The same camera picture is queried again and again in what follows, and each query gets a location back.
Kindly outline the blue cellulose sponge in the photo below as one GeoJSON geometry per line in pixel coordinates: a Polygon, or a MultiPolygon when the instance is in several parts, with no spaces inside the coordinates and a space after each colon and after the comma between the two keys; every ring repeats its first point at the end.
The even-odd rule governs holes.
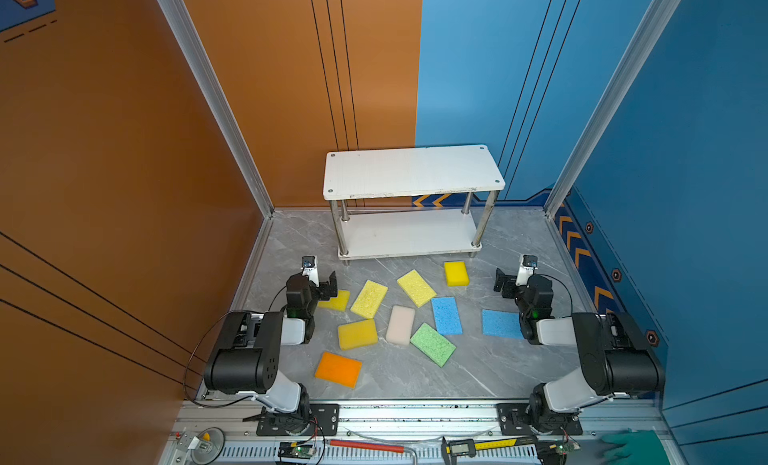
{"type": "Polygon", "coordinates": [[[485,336],[523,340],[519,315],[493,310],[482,311],[482,333],[485,336]]]}
{"type": "Polygon", "coordinates": [[[462,335],[460,315],[456,299],[453,297],[436,297],[431,300],[431,306],[438,333],[444,336],[462,335]]]}

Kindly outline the green cellulose sponge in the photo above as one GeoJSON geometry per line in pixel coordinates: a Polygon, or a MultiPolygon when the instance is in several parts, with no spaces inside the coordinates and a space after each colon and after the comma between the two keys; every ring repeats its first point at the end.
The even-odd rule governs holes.
{"type": "Polygon", "coordinates": [[[410,338],[410,343],[439,367],[444,367],[456,346],[427,323],[423,323],[410,338]]]}

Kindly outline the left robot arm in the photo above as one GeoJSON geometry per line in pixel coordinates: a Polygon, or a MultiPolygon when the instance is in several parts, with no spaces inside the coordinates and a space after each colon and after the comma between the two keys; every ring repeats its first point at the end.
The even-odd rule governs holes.
{"type": "Polygon", "coordinates": [[[262,422],[266,436],[318,428],[320,419],[311,409],[306,387],[279,370],[280,352],[284,346],[308,344],[318,304],[337,296],[335,273],[317,281],[302,271],[286,281],[283,308],[228,313],[203,373],[205,387],[261,403],[263,412],[254,419],[262,422]]]}

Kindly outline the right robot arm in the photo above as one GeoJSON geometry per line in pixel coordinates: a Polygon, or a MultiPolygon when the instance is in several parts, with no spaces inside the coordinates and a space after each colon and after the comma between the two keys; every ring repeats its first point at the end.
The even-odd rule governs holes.
{"type": "Polygon", "coordinates": [[[585,408],[617,396],[660,392],[665,372],[653,347],[626,313],[573,312],[552,315],[552,280],[522,267],[516,275],[498,269],[494,290],[515,301],[523,338],[531,345],[574,347],[579,366],[534,387],[526,405],[497,407],[504,435],[580,434],[585,408]]]}

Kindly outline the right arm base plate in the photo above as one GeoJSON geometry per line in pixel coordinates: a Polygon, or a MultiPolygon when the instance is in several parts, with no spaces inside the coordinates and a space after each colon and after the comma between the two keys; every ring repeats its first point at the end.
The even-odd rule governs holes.
{"type": "Polygon", "coordinates": [[[504,436],[513,435],[581,435],[583,428],[574,413],[557,413],[544,406],[535,410],[530,404],[499,403],[497,420],[504,436]]]}

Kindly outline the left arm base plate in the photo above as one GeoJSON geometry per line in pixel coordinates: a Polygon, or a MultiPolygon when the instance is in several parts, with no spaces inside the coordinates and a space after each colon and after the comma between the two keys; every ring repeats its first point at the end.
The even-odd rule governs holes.
{"type": "Polygon", "coordinates": [[[260,437],[288,437],[319,434],[331,437],[337,434],[340,405],[311,403],[300,406],[297,412],[266,412],[258,421],[256,434],[260,437]]]}

